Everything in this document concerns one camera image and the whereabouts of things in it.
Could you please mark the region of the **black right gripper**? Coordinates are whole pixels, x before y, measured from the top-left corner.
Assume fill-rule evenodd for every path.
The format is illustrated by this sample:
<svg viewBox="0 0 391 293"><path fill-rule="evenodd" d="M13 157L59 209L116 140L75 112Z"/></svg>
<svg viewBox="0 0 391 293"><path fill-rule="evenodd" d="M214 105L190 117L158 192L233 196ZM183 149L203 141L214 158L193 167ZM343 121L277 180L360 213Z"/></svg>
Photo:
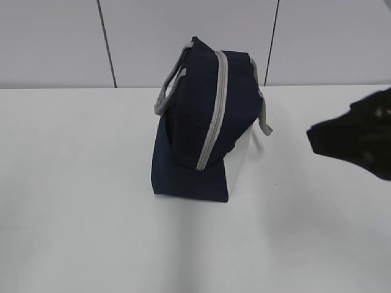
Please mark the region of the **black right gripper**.
<svg viewBox="0 0 391 293"><path fill-rule="evenodd" d="M359 165L389 180L390 89L352 103L350 110L352 114L317 123L306 131L312 151Z"/></svg>

